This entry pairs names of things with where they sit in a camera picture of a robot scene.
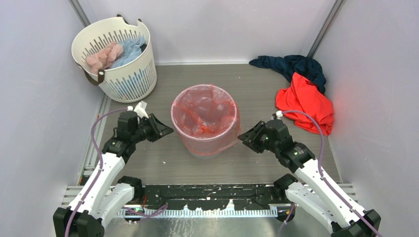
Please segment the red plastic trash bag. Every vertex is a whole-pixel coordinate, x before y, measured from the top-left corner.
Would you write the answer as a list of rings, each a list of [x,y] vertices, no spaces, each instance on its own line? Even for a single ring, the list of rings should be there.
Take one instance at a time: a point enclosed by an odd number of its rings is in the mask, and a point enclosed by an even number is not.
[[[174,99],[171,121],[187,150],[210,154],[238,142],[240,111],[233,97],[213,84],[186,88]]]

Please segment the grey plastic trash bin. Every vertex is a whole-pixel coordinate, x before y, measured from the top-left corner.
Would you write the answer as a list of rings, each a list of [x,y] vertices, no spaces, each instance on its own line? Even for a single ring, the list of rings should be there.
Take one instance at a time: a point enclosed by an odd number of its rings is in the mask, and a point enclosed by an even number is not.
[[[223,153],[223,151],[221,151],[221,152],[215,152],[215,153],[210,153],[210,154],[203,154],[203,153],[196,153],[192,150],[188,150],[188,152],[193,157],[198,158],[198,159],[202,159],[202,160],[213,159],[213,158],[215,158],[215,157],[217,157],[217,156],[219,156],[220,154]]]

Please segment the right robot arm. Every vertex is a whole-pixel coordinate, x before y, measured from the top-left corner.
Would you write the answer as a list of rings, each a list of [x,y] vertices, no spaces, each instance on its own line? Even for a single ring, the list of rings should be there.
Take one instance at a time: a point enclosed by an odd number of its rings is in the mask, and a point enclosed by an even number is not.
[[[290,170],[274,182],[277,201],[293,202],[319,221],[333,237],[375,237],[381,217],[350,197],[302,143],[295,142],[280,119],[260,121],[238,136],[244,145],[261,154],[270,151]]]

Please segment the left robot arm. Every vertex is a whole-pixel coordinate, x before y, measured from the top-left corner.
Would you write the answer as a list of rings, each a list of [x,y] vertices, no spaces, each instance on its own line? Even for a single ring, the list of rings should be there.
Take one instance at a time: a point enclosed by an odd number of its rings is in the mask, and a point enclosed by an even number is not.
[[[102,237],[110,221],[128,202],[137,204],[143,200],[142,181],[135,177],[122,177],[112,192],[107,192],[135,152],[136,144],[155,142],[174,130],[145,111],[128,107],[117,112],[117,127],[102,150],[92,138],[99,158],[92,175],[68,207],[57,208],[53,215],[58,237]]]

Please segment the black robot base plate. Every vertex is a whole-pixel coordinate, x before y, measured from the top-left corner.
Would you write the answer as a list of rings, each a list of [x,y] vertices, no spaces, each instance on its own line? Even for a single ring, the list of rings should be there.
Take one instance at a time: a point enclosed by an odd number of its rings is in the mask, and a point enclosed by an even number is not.
[[[225,210],[229,203],[234,210],[267,210],[272,206],[290,204],[285,193],[272,184],[206,184],[146,185],[143,195],[128,204],[157,209],[168,204],[168,210]]]

